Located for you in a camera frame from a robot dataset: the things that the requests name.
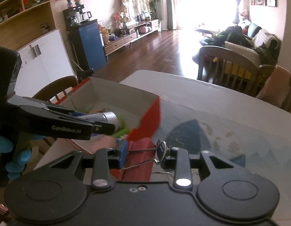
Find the coffee machine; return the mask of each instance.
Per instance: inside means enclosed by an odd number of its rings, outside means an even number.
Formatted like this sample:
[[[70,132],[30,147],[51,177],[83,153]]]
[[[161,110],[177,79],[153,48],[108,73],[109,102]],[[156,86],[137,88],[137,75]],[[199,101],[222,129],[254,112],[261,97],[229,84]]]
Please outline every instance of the coffee machine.
[[[85,8],[85,6],[82,4],[80,6],[70,7],[63,10],[67,28],[90,21],[90,18],[92,17],[91,12],[83,12],[83,8]]]

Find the sofa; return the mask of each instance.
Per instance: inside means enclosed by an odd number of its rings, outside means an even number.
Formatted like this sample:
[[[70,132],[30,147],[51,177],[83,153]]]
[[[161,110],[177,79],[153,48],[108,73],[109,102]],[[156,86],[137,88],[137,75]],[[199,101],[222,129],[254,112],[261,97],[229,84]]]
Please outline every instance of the sofa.
[[[263,44],[265,44],[266,48],[268,48],[268,51],[271,54],[271,57],[269,56],[270,60],[268,60],[268,64],[276,63],[280,51],[281,41],[274,34],[268,33],[260,26],[252,23],[247,19],[242,20],[238,24],[238,26],[242,27],[242,29],[245,28],[247,30],[245,33],[245,37],[253,45],[253,47],[259,48],[263,47]],[[224,47],[240,55],[243,55],[257,66],[266,63],[262,62],[260,55],[251,48],[233,44],[228,41],[225,42]]]

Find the green object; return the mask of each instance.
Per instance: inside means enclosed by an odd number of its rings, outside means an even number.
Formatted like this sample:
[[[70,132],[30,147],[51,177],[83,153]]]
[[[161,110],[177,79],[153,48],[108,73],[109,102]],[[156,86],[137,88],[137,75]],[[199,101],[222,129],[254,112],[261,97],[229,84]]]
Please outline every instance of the green object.
[[[156,19],[162,20],[161,18],[157,17],[157,2],[160,2],[160,0],[150,1],[150,10],[151,10],[151,13],[156,17]]]
[[[126,127],[124,129],[119,130],[118,132],[114,133],[112,135],[112,137],[117,139],[117,138],[119,138],[119,137],[121,137],[121,136],[123,136],[125,134],[128,134],[129,132],[130,132],[130,129]]]
[[[123,119],[122,116],[117,116],[118,123],[119,123],[119,129],[125,128],[125,120]]]

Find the figurine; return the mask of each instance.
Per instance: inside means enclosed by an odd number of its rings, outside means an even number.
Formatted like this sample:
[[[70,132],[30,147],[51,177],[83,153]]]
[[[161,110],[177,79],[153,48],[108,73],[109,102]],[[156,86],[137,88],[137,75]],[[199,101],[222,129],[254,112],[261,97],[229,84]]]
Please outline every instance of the figurine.
[[[81,3],[81,0],[74,0],[75,1],[75,6],[80,6],[82,3]]]
[[[34,0],[34,2],[35,2],[37,5],[40,4],[40,3],[42,3],[41,0]]]

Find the silver cylinder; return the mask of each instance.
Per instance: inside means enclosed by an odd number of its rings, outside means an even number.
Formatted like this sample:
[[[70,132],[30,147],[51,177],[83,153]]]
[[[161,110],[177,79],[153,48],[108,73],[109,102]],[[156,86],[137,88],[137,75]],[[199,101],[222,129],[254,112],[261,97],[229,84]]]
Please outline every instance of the silver cylinder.
[[[80,119],[89,120],[89,121],[103,121],[103,122],[109,122],[114,124],[115,131],[118,130],[119,127],[119,121],[117,119],[117,116],[114,114],[114,112],[104,112],[104,113],[95,113],[90,115],[83,115],[78,116]]]

